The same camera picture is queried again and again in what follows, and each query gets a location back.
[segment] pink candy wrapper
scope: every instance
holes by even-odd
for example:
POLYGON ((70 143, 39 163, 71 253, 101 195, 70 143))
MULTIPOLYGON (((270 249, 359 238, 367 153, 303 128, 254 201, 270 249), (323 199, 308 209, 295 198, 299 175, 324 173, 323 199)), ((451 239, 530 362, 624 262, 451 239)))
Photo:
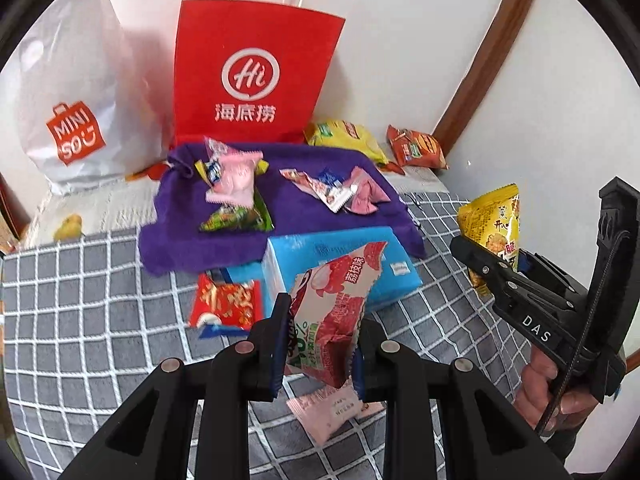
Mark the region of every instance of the pink candy wrapper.
POLYGON ((348 187, 328 186, 316 178, 298 170, 280 170, 280 174, 292 181, 300 191, 319 198, 330 211, 337 213, 340 208, 353 196, 348 187))
POLYGON ((207 202, 237 205, 251 209, 254 206, 255 165, 262 152, 235 152, 220 155, 220 180, 206 194, 207 202))
POLYGON ((326 386, 306 396, 289 399, 287 406, 318 446, 329 440, 350 418, 364 418, 385 408, 380 402, 364 404, 353 389, 351 380, 339 390, 326 386))
POLYGON ((369 173, 361 167, 356 166, 351 171, 349 180, 342 184, 350 188, 354 193, 350 202, 347 202, 345 209, 358 215, 368 215, 378 210, 374 204, 378 202, 391 202, 385 191, 372 179, 369 173))
POLYGON ((209 160, 215 160, 220 158, 220 155, 226 155, 227 153, 237 153, 238 150, 227 146, 224 142, 220 142, 210 137, 205 137, 204 147, 207 149, 207 156, 209 160))
POLYGON ((370 242, 296 277, 287 366, 334 388, 350 374, 364 304, 382 273, 386 242, 370 242))

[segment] hi logo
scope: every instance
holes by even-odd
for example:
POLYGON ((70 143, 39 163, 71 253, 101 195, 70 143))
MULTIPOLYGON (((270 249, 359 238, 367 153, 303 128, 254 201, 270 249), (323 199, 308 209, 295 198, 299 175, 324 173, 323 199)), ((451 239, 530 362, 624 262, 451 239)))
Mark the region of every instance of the hi logo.
POLYGON ((222 86, 240 101, 267 97, 280 80, 280 66, 270 52, 244 48, 233 54, 222 67, 222 86))
POLYGON ((53 113, 47 128, 56 141, 58 158, 66 166, 105 146, 98 121, 82 101, 71 107, 60 103, 53 113))

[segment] white wall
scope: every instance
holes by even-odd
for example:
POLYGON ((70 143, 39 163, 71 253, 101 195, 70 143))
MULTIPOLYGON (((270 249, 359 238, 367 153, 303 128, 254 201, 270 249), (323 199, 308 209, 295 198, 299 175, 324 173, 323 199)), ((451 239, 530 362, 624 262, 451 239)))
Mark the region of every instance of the white wall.
POLYGON ((640 88, 598 24, 577 0, 535 0, 441 179, 469 198, 516 182, 522 246, 588 285, 598 190, 616 175, 640 189, 638 124, 640 88))
POLYGON ((571 473, 601 473, 618 454, 640 416, 640 368, 622 381, 616 400, 606 399, 578 433, 565 466, 571 473))
MULTIPOLYGON (((154 92, 170 116, 175 32, 181 0, 112 0, 154 92)), ((383 136, 391 122, 431 131, 456 91, 500 0, 305 0, 347 19, 316 115, 346 118, 383 136)), ((225 23, 223 27, 246 24, 225 23)), ((6 71, 0 76, 6 79, 6 71)), ((6 92, 0 94, 5 112, 6 92)), ((0 132, 0 172, 33 213, 46 183, 0 132)))

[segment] green candy wrapper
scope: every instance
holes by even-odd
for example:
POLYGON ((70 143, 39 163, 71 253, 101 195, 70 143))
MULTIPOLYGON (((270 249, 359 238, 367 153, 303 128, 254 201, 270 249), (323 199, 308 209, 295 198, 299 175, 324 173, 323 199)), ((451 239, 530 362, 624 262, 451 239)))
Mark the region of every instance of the green candy wrapper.
POLYGON ((273 230, 271 215, 258 190, 254 187, 254 207, 222 205, 209 220, 200 225, 204 232, 220 231, 220 229, 240 229, 255 231, 273 230))

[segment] yellow chip bag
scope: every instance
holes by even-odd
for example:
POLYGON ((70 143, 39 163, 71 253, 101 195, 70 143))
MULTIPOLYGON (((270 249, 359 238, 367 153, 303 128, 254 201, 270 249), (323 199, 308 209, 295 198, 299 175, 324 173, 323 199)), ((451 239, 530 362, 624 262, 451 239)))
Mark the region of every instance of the yellow chip bag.
POLYGON ((356 150, 364 153, 377 164, 384 165, 389 162, 369 130, 364 126, 356 126, 356 124, 347 121, 309 124, 305 129, 305 139, 306 143, 311 146, 356 150))
MULTIPOLYGON (((520 197, 515 184, 484 194, 458 210, 460 233, 497 254, 516 271, 519 219, 520 197)), ((482 277, 471 269, 468 271, 469 280, 478 294, 489 295, 482 277)))

